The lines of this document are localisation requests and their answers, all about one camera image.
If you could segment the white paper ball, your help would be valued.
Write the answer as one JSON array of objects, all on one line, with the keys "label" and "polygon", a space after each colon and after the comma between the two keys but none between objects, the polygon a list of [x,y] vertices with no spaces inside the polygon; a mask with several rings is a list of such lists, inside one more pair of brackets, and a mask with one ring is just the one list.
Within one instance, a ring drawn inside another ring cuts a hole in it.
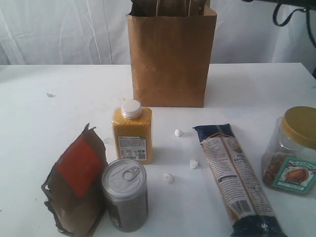
[{"label": "white paper ball", "polygon": [[180,129],[176,129],[176,130],[174,131],[174,135],[175,135],[176,137],[181,137],[181,136],[183,135],[183,131],[180,130]]},{"label": "white paper ball", "polygon": [[196,169],[199,165],[199,162],[195,159],[190,160],[190,169]]},{"label": "white paper ball", "polygon": [[163,175],[163,179],[164,179],[164,181],[167,182],[168,184],[172,184],[172,183],[174,182],[174,177],[173,177],[171,174],[169,174],[169,173],[165,173],[165,174]]}]

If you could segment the dark seed can pull-tab lid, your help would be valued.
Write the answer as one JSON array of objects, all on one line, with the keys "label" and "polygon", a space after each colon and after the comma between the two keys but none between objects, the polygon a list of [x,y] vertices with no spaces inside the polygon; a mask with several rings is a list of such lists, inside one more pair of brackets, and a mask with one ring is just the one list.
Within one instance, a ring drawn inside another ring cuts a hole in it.
[{"label": "dark seed can pull-tab lid", "polygon": [[126,233],[141,228],[149,212],[144,166],[130,159],[115,160],[103,172],[101,184],[114,227]]}]

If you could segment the brown paper shopping bag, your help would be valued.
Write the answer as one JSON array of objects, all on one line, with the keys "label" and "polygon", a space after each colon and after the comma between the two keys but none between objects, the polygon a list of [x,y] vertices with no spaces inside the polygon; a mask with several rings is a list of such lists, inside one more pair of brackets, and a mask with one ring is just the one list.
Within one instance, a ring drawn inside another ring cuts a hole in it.
[{"label": "brown paper shopping bag", "polygon": [[205,0],[134,0],[127,15],[134,99],[203,107],[216,22]]}]

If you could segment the yellow grain bottle white cap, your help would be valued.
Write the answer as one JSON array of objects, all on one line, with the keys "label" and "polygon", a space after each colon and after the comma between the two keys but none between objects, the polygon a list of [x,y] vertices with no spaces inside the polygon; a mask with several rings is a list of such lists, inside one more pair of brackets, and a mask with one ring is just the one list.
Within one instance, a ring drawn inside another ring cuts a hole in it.
[{"label": "yellow grain bottle white cap", "polygon": [[118,159],[142,164],[153,161],[152,110],[137,100],[126,100],[112,117],[114,142]]}]

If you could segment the brown pouch with orange label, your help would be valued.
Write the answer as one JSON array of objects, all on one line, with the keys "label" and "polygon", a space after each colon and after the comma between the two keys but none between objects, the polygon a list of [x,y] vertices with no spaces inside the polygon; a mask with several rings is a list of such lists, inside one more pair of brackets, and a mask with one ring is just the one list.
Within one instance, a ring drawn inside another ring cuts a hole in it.
[{"label": "brown pouch with orange label", "polygon": [[41,189],[44,205],[58,231],[69,237],[91,237],[106,211],[101,176],[108,162],[94,128],[82,133],[53,165]]}]

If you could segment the long pasta packet dark blue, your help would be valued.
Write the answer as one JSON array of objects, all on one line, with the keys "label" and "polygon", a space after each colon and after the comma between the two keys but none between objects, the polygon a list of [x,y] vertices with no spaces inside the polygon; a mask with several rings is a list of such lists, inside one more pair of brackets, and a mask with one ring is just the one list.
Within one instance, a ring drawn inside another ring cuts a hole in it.
[{"label": "long pasta packet dark blue", "polygon": [[230,124],[198,125],[205,154],[233,227],[233,237],[284,237],[274,210]]}]

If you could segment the clear nut jar gold lid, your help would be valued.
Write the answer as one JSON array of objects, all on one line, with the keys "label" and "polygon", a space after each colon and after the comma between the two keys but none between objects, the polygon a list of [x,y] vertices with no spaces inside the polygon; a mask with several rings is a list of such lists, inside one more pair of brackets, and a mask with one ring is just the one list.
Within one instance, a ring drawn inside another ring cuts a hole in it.
[{"label": "clear nut jar gold lid", "polygon": [[315,108],[292,107],[276,120],[261,169],[271,189],[307,197],[316,190]]}]

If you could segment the white backdrop curtain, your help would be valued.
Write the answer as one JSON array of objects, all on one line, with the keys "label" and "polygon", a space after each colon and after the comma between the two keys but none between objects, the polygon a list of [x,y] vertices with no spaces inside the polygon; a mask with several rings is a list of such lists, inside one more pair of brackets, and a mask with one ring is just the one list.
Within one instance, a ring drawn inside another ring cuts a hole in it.
[{"label": "white backdrop curtain", "polygon": [[[0,62],[129,64],[131,6],[129,0],[3,0]],[[277,27],[273,3],[212,0],[210,7],[217,12],[212,63],[300,62],[314,69],[303,13]]]}]

